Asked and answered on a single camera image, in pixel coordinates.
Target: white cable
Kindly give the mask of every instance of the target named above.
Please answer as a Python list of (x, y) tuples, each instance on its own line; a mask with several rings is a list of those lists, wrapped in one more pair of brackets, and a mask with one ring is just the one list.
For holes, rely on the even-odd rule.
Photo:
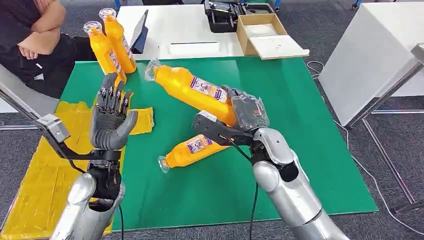
[(306, 67), (316, 73), (311, 75), (312, 80), (317, 80), (320, 76), (321, 71), (318, 71), (315, 68), (311, 67), (310, 64), (319, 64), (321, 65), (321, 69), (324, 69), (324, 64), (320, 61), (309, 61), (306, 63)]
[[(310, 70), (316, 72), (316, 74), (312, 74), (311, 77), (313, 80), (317, 80), (320, 76), (320, 71), (316, 70), (315, 68), (311, 67), (309, 64), (320, 64), (322, 66), (322, 68), (324, 68), (324, 64), (320, 61), (309, 61), (308, 63), (306, 63), (307, 68), (309, 68)], [(349, 131), (343, 127), (340, 123), (338, 123), (336, 120), (333, 119), (333, 121), (335, 122), (335, 124), (337, 124), (341, 129), (346, 131), (346, 145), (347, 145), (347, 150), (349, 150)], [(417, 233), (419, 235), (423, 235), (424, 236), (424, 232), (420, 232), (417, 231), (415, 229), (413, 229), (411, 226), (409, 226), (408, 224), (404, 223), (403, 221), (397, 219), (393, 213), (390, 211), (389, 206), (387, 205), (386, 199), (383, 197), (382, 191), (380, 191), (380, 187), (379, 184), (377, 183), (376, 178), (353, 156), (350, 155), (352, 157), (352, 159), (366, 172), (366, 174), (368, 174), (372, 180), (374, 181), (375, 187), (377, 188), (377, 192), (380, 195), (381, 200), (384, 203), (385, 209), (387, 210), (388, 214), (390, 214), (390, 216), (396, 220), (396, 222), (402, 224), (404, 227), (408, 228), (409, 230), (413, 231), (414, 233)]]
[[(343, 130), (345, 130), (346, 131), (346, 145), (347, 145), (347, 149), (349, 150), (349, 131), (346, 129), (346, 128), (344, 128), (340, 123), (338, 123), (336, 120), (333, 120), (334, 122), (335, 122), (335, 124), (337, 124), (340, 128), (342, 128)], [(413, 229), (412, 227), (410, 227), (409, 225), (407, 225), (406, 223), (404, 223), (403, 221), (401, 221), (401, 220), (399, 220), (399, 219), (397, 219), (394, 215), (393, 215), (393, 213), (390, 211), (390, 209), (389, 209), (389, 206), (387, 205), (387, 202), (386, 202), (386, 199), (383, 197), (383, 194), (382, 194), (382, 192), (380, 191), (380, 188), (379, 188), (379, 184), (377, 183), (377, 180), (376, 180), (376, 178), (353, 156), (353, 155), (350, 155), (352, 158), (353, 158), (353, 160), (355, 160), (355, 162), (366, 172), (366, 174), (368, 174), (371, 178), (372, 178), (372, 180), (374, 181), (374, 184), (375, 184), (375, 187), (377, 188), (377, 191), (378, 191), (378, 194), (380, 195), (380, 198), (381, 198), (381, 200), (383, 200), (383, 203), (384, 203), (384, 206), (385, 206), (385, 209), (387, 210), (387, 212), (388, 212), (388, 214), (390, 214), (390, 216), (394, 219), (394, 220), (396, 220), (396, 222), (398, 222), (398, 223), (400, 223), (400, 224), (402, 224), (403, 226), (405, 226), (406, 228), (408, 228), (409, 230), (411, 230), (411, 231), (413, 231), (413, 232), (415, 232), (415, 233), (417, 233), (417, 234), (419, 234), (419, 235), (424, 235), (424, 232), (420, 232), (420, 231), (417, 231), (417, 230), (415, 230), (415, 229)]]

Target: robot forearm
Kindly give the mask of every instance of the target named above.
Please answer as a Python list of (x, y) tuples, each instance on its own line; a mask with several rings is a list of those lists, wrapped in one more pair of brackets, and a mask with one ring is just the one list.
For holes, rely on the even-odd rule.
[(76, 179), (51, 240), (99, 240), (102, 237), (124, 198), (125, 186), (121, 182), (115, 200), (98, 199), (90, 202), (95, 190), (96, 180), (90, 173), (84, 173)]
[(311, 188), (296, 153), (276, 130), (261, 128), (255, 135), (271, 161), (253, 165), (254, 177), (266, 191), (282, 220), (299, 240), (348, 240), (327, 215)]

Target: bottle cap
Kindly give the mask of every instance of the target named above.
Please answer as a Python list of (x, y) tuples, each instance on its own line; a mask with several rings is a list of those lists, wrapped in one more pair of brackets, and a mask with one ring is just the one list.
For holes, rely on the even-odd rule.
[(103, 8), (98, 12), (98, 16), (103, 19), (103, 21), (112, 21), (117, 17), (117, 11), (113, 8)]
[(144, 79), (147, 81), (155, 81), (156, 72), (160, 66), (162, 66), (162, 64), (157, 58), (150, 60), (144, 71)]
[(89, 21), (84, 24), (83, 29), (88, 35), (94, 36), (102, 32), (102, 24), (98, 21)]
[(164, 156), (157, 157), (157, 162), (159, 163), (160, 170), (162, 170), (164, 174), (169, 172), (170, 166), (168, 166), (167, 159)]

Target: green cutting mat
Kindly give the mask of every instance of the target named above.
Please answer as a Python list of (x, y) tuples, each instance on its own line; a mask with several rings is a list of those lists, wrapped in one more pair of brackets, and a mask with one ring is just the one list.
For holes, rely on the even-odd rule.
[[(262, 98), (270, 127), (296, 151), (311, 185), (329, 214), (377, 211), (302, 58), (261, 60), (221, 57), (163, 60), (188, 68), (216, 85), (240, 88)], [(157, 157), (196, 134), (198, 110), (144, 81), (147, 61), (128, 75), (132, 108), (153, 107), (153, 132), (129, 137), (123, 164), (124, 228), (144, 229), (244, 222), (250, 219), (255, 190), (252, 166), (233, 147), (187, 167), (161, 172)], [(93, 103), (103, 72), (96, 62), (78, 63), (61, 100)], [(260, 189), (255, 220), (278, 219)], [(119, 216), (113, 230), (121, 229)]]

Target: cable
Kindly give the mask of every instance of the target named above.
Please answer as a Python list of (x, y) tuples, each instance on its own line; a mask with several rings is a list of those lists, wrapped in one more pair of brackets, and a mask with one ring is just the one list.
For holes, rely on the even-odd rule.
[[(346, 129), (346, 128), (344, 128), (340, 123), (338, 123), (336, 120), (334, 120), (334, 122), (335, 122), (335, 124), (337, 124), (341, 129), (343, 129), (343, 130), (345, 130), (346, 131), (346, 145), (347, 145), (347, 149), (349, 150), (349, 131)], [(385, 209), (387, 210), (387, 212), (388, 212), (388, 214), (390, 214), (390, 216), (394, 219), (394, 220), (396, 220), (396, 222), (398, 222), (398, 223), (400, 223), (401, 225), (403, 225), (404, 227), (406, 227), (406, 228), (408, 228), (409, 230), (411, 230), (411, 231), (413, 231), (413, 232), (415, 232), (415, 233), (417, 233), (417, 234), (419, 234), (419, 235), (424, 235), (424, 232), (420, 232), (420, 231), (417, 231), (417, 230), (415, 230), (415, 229), (413, 229), (412, 227), (410, 227), (409, 225), (407, 225), (406, 223), (404, 223), (403, 221), (401, 221), (401, 220), (399, 220), (399, 219), (397, 219), (394, 215), (393, 215), (393, 213), (390, 211), (390, 209), (389, 209), (389, 206), (387, 205), (387, 202), (386, 202), (386, 199), (383, 197), (383, 194), (382, 194), (382, 192), (380, 191), (380, 188), (379, 188), (379, 184), (377, 183), (377, 180), (376, 180), (376, 178), (353, 156), (353, 155), (350, 155), (352, 158), (353, 158), (353, 160), (366, 172), (366, 174), (368, 174), (371, 178), (372, 178), (372, 180), (374, 181), (374, 184), (375, 184), (375, 187), (377, 188), (377, 191), (378, 191), (378, 194), (380, 195), (380, 198), (381, 198), (381, 200), (383, 201), (383, 203), (384, 203), (384, 206), (385, 206)]]
[[(233, 140), (231, 140), (230, 138), (227, 138), (228, 141), (235, 147), (235, 149), (237, 149), (241, 155), (243, 155), (247, 160), (249, 160), (249, 162), (252, 160), (239, 146), (237, 146)], [(255, 213), (255, 208), (256, 208), (256, 201), (258, 199), (258, 182), (256, 182), (256, 188), (254, 190), (254, 197), (253, 197), (253, 205), (252, 205), (252, 212), (250, 214), (250, 223), (249, 223), (249, 240), (252, 240), (252, 227), (253, 227), (253, 215)]]
[(235, 147), (235, 149), (237, 149), (241, 155), (243, 155), (247, 160), (251, 160), (251, 157), (249, 157), (239, 146), (237, 146), (233, 140), (231, 140), (230, 138), (227, 138), (227, 140)]
[(256, 182), (256, 188), (254, 190), (254, 198), (253, 198), (253, 206), (252, 206), (252, 213), (250, 214), (250, 224), (249, 224), (249, 240), (252, 240), (252, 226), (253, 226), (253, 215), (255, 213), (256, 208), (256, 200), (258, 200), (258, 182)]
[(124, 214), (122, 213), (121, 205), (119, 205), (119, 212), (120, 212), (120, 239), (124, 240)]
[(320, 76), (321, 71), (318, 71), (317, 69), (311, 67), (310, 64), (319, 64), (321, 65), (321, 69), (324, 69), (324, 64), (320, 61), (309, 61), (306, 63), (306, 67), (316, 73), (312, 74), (310, 77), (312, 78), (312, 80), (317, 80)]
[(79, 168), (79, 167), (75, 166), (75, 164), (74, 164), (74, 161), (73, 161), (73, 160), (69, 159), (69, 164), (70, 164), (70, 166), (71, 166), (73, 169), (78, 170), (78, 171), (79, 171), (79, 172), (81, 172), (82, 174), (85, 174), (85, 173), (86, 173), (86, 171), (84, 171), (84, 170), (82, 170), (81, 168)]

